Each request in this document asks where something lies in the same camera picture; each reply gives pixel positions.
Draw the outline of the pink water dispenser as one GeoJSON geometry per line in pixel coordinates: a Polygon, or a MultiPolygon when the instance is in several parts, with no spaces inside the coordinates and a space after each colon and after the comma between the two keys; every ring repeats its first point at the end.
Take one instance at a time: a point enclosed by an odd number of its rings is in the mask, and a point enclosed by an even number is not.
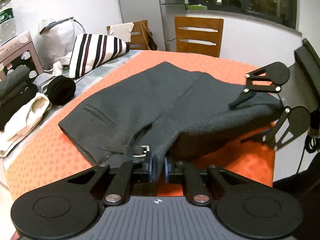
{"type": "Polygon", "coordinates": [[[13,37],[1,46],[1,81],[16,69],[18,63],[27,65],[37,74],[44,73],[29,31],[13,37]]]}

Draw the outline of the grey folded garment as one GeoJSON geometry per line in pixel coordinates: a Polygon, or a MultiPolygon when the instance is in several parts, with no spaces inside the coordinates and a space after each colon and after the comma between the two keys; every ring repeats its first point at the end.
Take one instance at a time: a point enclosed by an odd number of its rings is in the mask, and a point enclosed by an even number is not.
{"type": "Polygon", "coordinates": [[[54,79],[54,75],[42,73],[37,76],[37,78],[33,81],[33,84],[37,86],[39,93],[46,94],[50,82],[54,79]]]}

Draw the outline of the near wooden chair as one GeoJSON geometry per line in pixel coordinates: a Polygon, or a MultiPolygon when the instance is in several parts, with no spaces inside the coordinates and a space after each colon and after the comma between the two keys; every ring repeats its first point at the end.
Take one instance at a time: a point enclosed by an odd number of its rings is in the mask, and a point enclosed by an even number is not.
{"type": "Polygon", "coordinates": [[[176,16],[177,51],[219,57],[223,24],[222,18],[176,16]]]}

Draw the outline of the silver refrigerator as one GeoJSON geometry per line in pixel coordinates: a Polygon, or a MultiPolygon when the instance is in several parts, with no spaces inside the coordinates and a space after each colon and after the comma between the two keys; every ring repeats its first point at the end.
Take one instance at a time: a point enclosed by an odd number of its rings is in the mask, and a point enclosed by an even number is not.
{"type": "Polygon", "coordinates": [[[175,17],[186,11],[185,0],[159,0],[166,51],[176,51],[175,17]]]}

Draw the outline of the black rolled garment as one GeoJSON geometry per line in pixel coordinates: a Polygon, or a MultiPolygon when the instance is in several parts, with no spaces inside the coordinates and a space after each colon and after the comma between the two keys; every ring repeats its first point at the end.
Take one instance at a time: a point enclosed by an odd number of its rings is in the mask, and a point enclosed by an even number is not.
{"type": "Polygon", "coordinates": [[[49,83],[46,95],[53,105],[62,106],[72,100],[75,91],[75,82],[68,77],[60,75],[49,83]]]}

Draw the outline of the striped folded sweater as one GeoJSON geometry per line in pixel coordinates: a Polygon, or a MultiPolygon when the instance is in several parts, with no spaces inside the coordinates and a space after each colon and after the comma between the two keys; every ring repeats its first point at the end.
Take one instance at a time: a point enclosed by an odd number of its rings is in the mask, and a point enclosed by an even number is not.
{"type": "Polygon", "coordinates": [[[69,78],[78,79],[106,61],[128,53],[130,46],[111,35],[77,35],[69,64],[69,78]]]}

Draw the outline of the orange patterned mat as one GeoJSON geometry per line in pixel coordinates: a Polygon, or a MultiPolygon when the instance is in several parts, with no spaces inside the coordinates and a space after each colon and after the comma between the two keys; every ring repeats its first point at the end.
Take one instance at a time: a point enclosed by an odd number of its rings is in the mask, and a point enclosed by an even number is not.
{"type": "MultiPolygon", "coordinates": [[[[34,129],[1,160],[3,183],[12,199],[90,168],[90,163],[63,134],[59,122],[91,94],[164,61],[184,70],[205,72],[218,80],[240,85],[245,81],[244,75],[254,69],[250,64],[200,54],[143,51],[131,53],[128,58],[121,57],[117,66],[104,76],[96,77],[75,99],[34,129]]],[[[245,134],[196,159],[195,165],[204,168],[215,164],[270,186],[273,183],[274,160],[274,150],[249,141],[245,134]]]]}

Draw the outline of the white bag with plastic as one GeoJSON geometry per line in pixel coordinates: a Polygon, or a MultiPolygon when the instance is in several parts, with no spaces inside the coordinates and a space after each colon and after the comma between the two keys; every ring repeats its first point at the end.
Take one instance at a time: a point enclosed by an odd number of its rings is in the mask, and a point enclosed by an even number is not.
{"type": "Polygon", "coordinates": [[[63,60],[73,51],[77,35],[85,33],[84,26],[73,17],[58,21],[42,20],[35,36],[35,48],[44,71],[63,60]]]}

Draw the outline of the wooden chair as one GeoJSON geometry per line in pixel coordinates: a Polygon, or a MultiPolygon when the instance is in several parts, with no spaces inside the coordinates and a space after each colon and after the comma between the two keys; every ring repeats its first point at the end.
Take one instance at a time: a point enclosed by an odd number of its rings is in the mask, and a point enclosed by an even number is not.
{"type": "Polygon", "coordinates": [[[144,40],[140,21],[133,22],[134,28],[131,33],[131,42],[126,42],[130,45],[132,50],[147,50],[146,42],[144,40]]]}
{"type": "Polygon", "coordinates": [[[176,16],[177,51],[219,57],[223,24],[222,18],[176,16]]]}

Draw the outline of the white cloth on chair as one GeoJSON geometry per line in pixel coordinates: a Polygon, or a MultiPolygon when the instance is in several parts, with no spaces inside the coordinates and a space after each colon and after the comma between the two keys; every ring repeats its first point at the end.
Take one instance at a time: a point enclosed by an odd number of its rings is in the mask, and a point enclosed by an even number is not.
{"type": "Polygon", "coordinates": [[[134,23],[121,23],[110,25],[106,27],[107,34],[123,40],[124,42],[131,42],[131,33],[134,28],[134,23]]]}

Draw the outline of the dark grey trousers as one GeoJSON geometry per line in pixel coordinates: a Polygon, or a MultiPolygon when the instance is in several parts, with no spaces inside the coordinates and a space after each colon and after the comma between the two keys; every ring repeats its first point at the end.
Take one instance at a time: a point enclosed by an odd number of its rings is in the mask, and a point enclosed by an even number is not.
{"type": "Polygon", "coordinates": [[[207,155],[280,117],[279,99],[255,93],[236,103],[241,91],[163,62],[92,94],[59,127],[92,164],[150,159],[156,182],[166,155],[207,155]]]}

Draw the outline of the stack of dark folded clothes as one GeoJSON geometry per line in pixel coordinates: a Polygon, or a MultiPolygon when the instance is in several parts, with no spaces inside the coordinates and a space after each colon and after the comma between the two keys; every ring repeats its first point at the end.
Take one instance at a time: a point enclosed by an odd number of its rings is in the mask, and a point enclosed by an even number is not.
{"type": "Polygon", "coordinates": [[[1,81],[1,131],[10,118],[38,92],[29,74],[30,69],[20,65],[1,81]]]}

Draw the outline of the water bottle on dispenser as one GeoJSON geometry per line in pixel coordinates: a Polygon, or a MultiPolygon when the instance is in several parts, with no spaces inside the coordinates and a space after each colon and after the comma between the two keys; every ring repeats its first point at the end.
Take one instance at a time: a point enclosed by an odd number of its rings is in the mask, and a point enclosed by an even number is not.
{"type": "Polygon", "coordinates": [[[3,46],[3,44],[17,35],[17,27],[12,0],[1,0],[0,6],[0,44],[3,46]]]}

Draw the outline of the white quilted garment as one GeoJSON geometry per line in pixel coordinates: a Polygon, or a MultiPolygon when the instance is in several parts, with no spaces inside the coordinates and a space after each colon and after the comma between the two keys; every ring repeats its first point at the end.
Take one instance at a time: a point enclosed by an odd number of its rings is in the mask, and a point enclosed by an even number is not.
{"type": "Polygon", "coordinates": [[[7,156],[33,130],[49,105],[50,101],[45,94],[36,93],[34,98],[10,118],[1,132],[1,157],[7,156]]]}

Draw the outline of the far wooden chair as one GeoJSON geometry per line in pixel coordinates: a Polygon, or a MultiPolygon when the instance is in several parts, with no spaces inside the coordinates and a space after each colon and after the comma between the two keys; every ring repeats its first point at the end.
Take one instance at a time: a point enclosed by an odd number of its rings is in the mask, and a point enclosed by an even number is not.
{"type": "Polygon", "coordinates": [[[126,42],[130,45],[132,50],[147,50],[146,42],[144,40],[140,21],[133,22],[134,28],[131,33],[131,42],[126,42]]]}

